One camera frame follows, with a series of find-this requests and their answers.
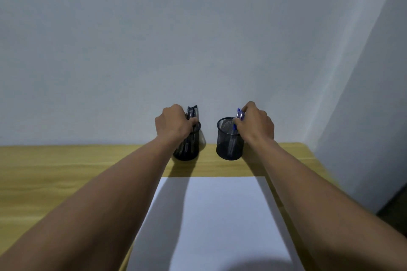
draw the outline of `person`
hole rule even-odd
[[[303,242],[322,270],[407,270],[407,240],[274,140],[254,102],[235,119],[257,153]],[[118,270],[171,155],[191,132],[181,106],[155,118],[157,136],[90,180],[0,257],[0,270]]]

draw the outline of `wooden tabletop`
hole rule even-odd
[[[282,143],[298,160],[336,184],[301,143]],[[51,209],[91,178],[128,155],[140,145],[70,145],[0,147],[0,254]],[[318,270],[284,209],[263,166],[245,146],[243,157],[226,161],[216,145],[206,145],[197,161],[171,159],[164,177],[265,176],[306,270]]]

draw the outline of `black mesh pen holder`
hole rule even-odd
[[[226,117],[218,121],[218,144],[216,153],[225,160],[240,159],[245,141],[233,127],[233,118]]]
[[[188,135],[186,139],[175,150],[173,156],[180,161],[191,161],[195,159],[199,154],[199,130],[201,129],[201,123],[198,122],[194,126],[193,131]]]

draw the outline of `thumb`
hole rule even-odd
[[[189,121],[189,123],[190,123],[192,126],[198,124],[198,118],[197,118],[197,117],[190,118],[188,121]]]
[[[234,118],[233,119],[233,123],[236,125],[236,127],[239,129],[239,125],[242,124],[242,120],[240,120],[239,118]]]

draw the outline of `hand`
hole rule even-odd
[[[252,144],[261,139],[274,139],[274,123],[264,110],[259,110],[256,104],[250,101],[242,111],[246,113],[245,118],[243,120],[235,118],[233,122],[246,142]]]
[[[178,104],[166,107],[162,114],[155,118],[157,135],[178,140],[179,143],[192,132],[192,126],[198,123],[198,118],[185,117],[185,112]]]

